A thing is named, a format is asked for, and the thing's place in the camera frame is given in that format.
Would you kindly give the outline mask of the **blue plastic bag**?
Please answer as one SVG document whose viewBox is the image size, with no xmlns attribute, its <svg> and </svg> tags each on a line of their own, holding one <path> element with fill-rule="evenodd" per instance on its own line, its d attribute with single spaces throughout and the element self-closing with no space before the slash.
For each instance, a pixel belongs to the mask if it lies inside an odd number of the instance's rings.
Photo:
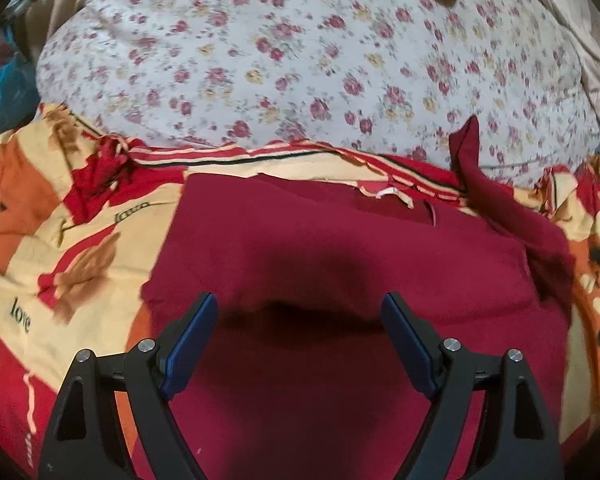
<svg viewBox="0 0 600 480">
<path fill-rule="evenodd" d="M 0 131 L 16 128 L 30 119 L 39 102 L 34 66 L 16 53 L 0 68 Z"/>
</svg>

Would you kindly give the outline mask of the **dark red garment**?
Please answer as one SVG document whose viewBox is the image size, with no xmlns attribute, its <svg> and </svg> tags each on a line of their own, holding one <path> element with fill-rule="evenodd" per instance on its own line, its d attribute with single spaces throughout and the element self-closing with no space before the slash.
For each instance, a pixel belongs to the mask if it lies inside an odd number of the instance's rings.
<svg viewBox="0 0 600 480">
<path fill-rule="evenodd" d="M 202 292 L 219 322 L 172 403 L 211 479 L 389 479 L 428 410 L 380 318 L 400 294 L 471 351 L 528 361 L 557 426 L 573 261 L 562 230 L 451 145 L 469 212 L 347 185 L 194 174 L 140 296 L 160 332 Z"/>
</svg>

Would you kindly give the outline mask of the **orange cream red fleece blanket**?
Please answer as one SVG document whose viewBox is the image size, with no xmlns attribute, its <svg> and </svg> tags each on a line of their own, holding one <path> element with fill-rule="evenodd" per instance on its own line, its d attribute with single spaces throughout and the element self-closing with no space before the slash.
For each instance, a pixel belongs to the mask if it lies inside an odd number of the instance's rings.
<svg viewBox="0 0 600 480">
<path fill-rule="evenodd" d="M 41 112 L 0 135 L 0 448 L 33 479 L 76 354 L 125 353 L 160 334 L 140 291 L 190 176 L 341 184 L 373 198 L 436 200 L 470 211 L 452 136 L 452 166 L 439 169 L 307 140 L 255 150 L 233 143 L 153 148 L 103 134 L 62 105 Z M 479 140 L 480 128 L 482 172 Z M 600 442 L 600 157 L 577 169 L 550 167 L 532 188 L 493 182 L 561 229 L 573 261 L 555 426 L 568 460 Z"/>
</svg>

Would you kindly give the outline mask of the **white floral quilt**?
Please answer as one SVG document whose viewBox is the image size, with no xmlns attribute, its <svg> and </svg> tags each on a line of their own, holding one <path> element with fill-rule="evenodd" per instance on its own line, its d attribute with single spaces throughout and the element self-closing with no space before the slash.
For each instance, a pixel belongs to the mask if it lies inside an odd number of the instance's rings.
<svg viewBox="0 0 600 480">
<path fill-rule="evenodd" d="M 538 0 L 86 0 L 36 76 L 44 101 L 154 145 L 306 139 L 444 167 L 477 117 L 481 169 L 528 185 L 600 142 Z"/>
</svg>

